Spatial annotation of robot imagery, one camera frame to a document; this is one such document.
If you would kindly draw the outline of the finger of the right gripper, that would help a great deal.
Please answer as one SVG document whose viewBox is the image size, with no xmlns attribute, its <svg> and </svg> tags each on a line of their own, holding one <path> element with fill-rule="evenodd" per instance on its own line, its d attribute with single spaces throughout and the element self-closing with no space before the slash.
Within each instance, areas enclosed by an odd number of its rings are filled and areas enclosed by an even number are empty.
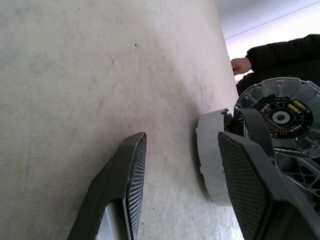
<svg viewBox="0 0 320 240">
<path fill-rule="evenodd" d="M 320 166 L 302 152 L 290 147 L 274 147 L 261 114 L 241 108 L 243 136 L 262 147 L 272 165 L 293 182 L 317 214 L 320 213 Z"/>
</svg>

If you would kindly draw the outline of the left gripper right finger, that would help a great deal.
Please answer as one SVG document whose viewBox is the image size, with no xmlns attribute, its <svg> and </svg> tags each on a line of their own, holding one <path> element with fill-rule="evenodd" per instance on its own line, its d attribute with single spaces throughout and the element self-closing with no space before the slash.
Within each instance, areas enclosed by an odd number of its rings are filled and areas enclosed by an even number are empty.
<svg viewBox="0 0 320 240">
<path fill-rule="evenodd" d="M 221 132 L 218 145 L 228 195 L 244 239 L 320 238 L 320 216 L 259 144 Z"/>
</svg>

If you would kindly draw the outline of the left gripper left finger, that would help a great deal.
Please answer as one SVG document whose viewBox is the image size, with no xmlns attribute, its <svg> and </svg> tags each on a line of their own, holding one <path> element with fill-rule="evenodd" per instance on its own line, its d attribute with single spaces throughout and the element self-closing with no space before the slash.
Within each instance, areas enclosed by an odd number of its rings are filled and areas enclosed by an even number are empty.
<svg viewBox="0 0 320 240">
<path fill-rule="evenodd" d="M 147 135 L 123 140 L 91 181 L 69 240 L 136 240 L 142 209 Z"/>
</svg>

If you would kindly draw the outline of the person's bare hand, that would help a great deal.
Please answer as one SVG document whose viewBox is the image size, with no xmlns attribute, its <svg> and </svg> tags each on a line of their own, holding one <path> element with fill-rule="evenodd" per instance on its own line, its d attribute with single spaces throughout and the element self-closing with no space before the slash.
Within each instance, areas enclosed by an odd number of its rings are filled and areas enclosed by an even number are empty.
<svg viewBox="0 0 320 240">
<path fill-rule="evenodd" d="M 245 74 L 248 71 L 251 70 L 252 65 L 250 63 L 250 60 L 246 57 L 243 58 L 234 58 L 230 61 L 233 74 L 236 75 L 241 75 Z"/>
</svg>

